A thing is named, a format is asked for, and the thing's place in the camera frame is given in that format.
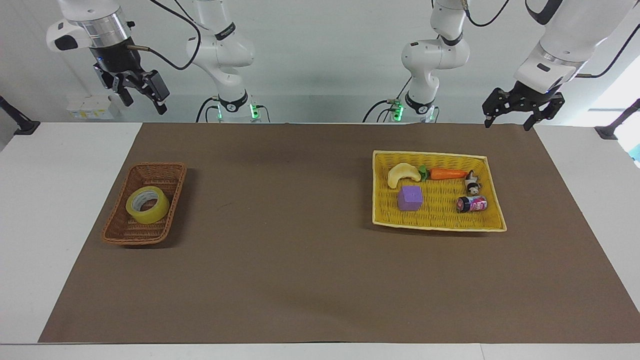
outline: purple cube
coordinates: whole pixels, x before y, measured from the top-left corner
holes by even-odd
[[[418,211],[423,201],[419,186],[403,186],[398,193],[398,208],[401,211]]]

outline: yellow tape roll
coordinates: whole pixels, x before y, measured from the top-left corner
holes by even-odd
[[[147,201],[157,200],[152,208],[140,211]],[[127,199],[127,212],[141,224],[153,224],[160,221],[169,212],[169,199],[156,186],[145,186],[131,194]]]

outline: brown wicker basket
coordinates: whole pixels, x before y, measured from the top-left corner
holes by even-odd
[[[186,172],[183,163],[140,163],[131,167],[118,201],[102,230],[102,241],[117,245],[150,245],[163,241],[169,234]],[[144,186],[157,186],[170,201],[169,213],[162,220],[149,225],[135,221],[126,209],[129,196]],[[154,202],[150,201],[142,210],[153,205]]]

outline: brown tabletop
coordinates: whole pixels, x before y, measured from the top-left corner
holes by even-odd
[[[508,231],[373,225],[373,150],[487,156]],[[101,243],[142,161],[189,168],[169,237]],[[640,314],[534,131],[144,124],[40,341],[637,343]]]

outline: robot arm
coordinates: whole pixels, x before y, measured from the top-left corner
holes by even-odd
[[[435,40],[420,40],[404,47],[402,61],[411,72],[409,91],[402,99],[404,116],[416,122],[427,121],[433,111],[440,81],[434,70],[455,69],[467,63],[470,49],[463,39],[465,11],[460,0],[436,0],[431,27]]]
[[[253,121],[259,115],[235,69],[253,63],[253,43],[236,30],[224,0],[194,0],[193,3],[196,22],[209,32],[202,37],[200,51],[193,63],[206,71],[216,84],[222,119]],[[187,54],[192,56],[195,49],[195,39],[189,39]]]
[[[529,3],[526,0],[529,13],[546,27],[545,34],[516,71],[513,89],[496,88],[484,102],[486,127],[511,111],[533,112],[525,130],[554,118],[564,104],[562,93],[557,92],[560,86],[578,74],[636,0],[547,0],[540,12],[533,11]]]
[[[120,5],[114,0],[58,0],[58,4],[65,18],[47,30],[49,48],[58,52],[88,47],[105,88],[126,106],[133,103],[127,88],[134,88],[154,103],[158,114],[164,114],[169,90],[158,71],[142,69],[140,54],[128,48],[135,45],[131,38],[135,23],[125,20]]]

